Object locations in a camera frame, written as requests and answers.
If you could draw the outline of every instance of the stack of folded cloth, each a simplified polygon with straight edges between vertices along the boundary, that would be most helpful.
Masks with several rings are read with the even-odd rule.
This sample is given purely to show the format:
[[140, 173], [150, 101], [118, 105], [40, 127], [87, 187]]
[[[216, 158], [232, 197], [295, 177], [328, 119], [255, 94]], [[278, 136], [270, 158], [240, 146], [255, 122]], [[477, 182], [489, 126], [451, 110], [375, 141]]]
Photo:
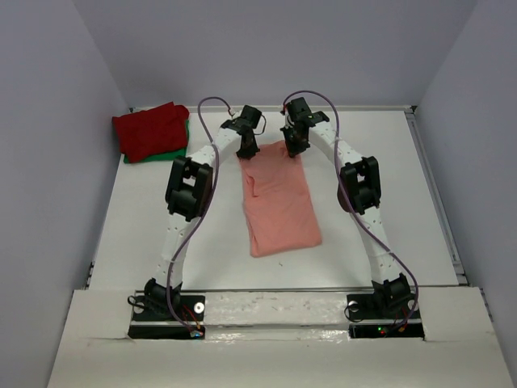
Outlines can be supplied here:
[[189, 112], [183, 105], [166, 103], [157, 108], [113, 117], [125, 163], [173, 160], [185, 156]]

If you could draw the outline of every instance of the pink cloth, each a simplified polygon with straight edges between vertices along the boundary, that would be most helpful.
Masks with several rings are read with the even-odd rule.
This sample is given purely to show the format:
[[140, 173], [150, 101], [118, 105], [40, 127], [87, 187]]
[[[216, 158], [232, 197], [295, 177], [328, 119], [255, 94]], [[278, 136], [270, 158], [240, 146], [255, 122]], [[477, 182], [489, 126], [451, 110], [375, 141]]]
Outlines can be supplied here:
[[284, 142], [278, 141], [261, 145], [252, 159], [240, 162], [251, 255], [320, 245], [301, 157], [289, 158]]

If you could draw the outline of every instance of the gray wall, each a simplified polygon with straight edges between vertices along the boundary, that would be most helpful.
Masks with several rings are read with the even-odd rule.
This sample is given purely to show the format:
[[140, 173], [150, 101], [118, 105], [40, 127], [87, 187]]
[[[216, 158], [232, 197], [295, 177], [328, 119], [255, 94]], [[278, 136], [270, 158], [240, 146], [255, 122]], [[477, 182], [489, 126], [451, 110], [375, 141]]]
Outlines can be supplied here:
[[482, 0], [417, 110], [469, 279], [517, 382], [517, 2]]
[[132, 106], [417, 103], [475, 0], [74, 0]]
[[47, 385], [126, 103], [69, 0], [0, 2], [0, 386]]

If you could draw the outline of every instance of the green cloth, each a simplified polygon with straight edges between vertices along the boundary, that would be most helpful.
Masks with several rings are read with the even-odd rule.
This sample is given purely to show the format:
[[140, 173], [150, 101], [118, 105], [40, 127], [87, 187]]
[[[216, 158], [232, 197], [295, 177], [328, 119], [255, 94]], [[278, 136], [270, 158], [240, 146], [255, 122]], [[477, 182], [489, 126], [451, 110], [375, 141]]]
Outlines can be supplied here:
[[[185, 129], [187, 130], [187, 143], [188, 143], [188, 140], [190, 137], [190, 133], [188, 131], [188, 120], [185, 121]], [[164, 161], [167, 162], [167, 161], [175, 160], [178, 156], [186, 156], [186, 155], [187, 155], [187, 147], [180, 148], [179, 150], [176, 150], [176, 151], [165, 152], [163, 154], [151, 155], [151, 156], [148, 156], [147, 158], [141, 160], [139, 163], [164, 162]], [[131, 164], [126, 155], [124, 155], [124, 163]]]

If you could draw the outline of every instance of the folded cloth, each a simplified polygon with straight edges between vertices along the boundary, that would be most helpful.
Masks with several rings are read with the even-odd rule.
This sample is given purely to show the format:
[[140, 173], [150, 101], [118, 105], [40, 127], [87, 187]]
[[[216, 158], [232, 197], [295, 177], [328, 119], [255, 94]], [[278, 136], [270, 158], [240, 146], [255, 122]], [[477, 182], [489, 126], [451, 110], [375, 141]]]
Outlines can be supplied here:
[[240, 163], [253, 257], [322, 243], [300, 156], [278, 141]]
[[150, 155], [185, 148], [185, 120], [188, 116], [183, 105], [166, 103], [148, 111], [113, 117], [120, 152], [128, 156], [129, 162], [135, 163]]
[[[185, 121], [185, 128], [186, 128], [186, 131], [187, 131], [187, 142], [188, 142], [188, 139], [190, 137], [190, 133], [188, 131], [188, 120]], [[151, 155], [151, 156], [148, 156], [145, 159], [142, 159], [139, 163], [143, 163], [143, 162], [164, 162], [164, 161], [165, 162], [169, 162], [171, 160], [175, 160], [178, 156], [185, 156], [185, 155], [187, 155], [187, 147], [182, 148], [180, 150], [176, 150], [176, 151], [165, 152], [163, 154]], [[124, 156], [124, 163], [130, 164], [130, 161], [128, 159], [128, 155]]]

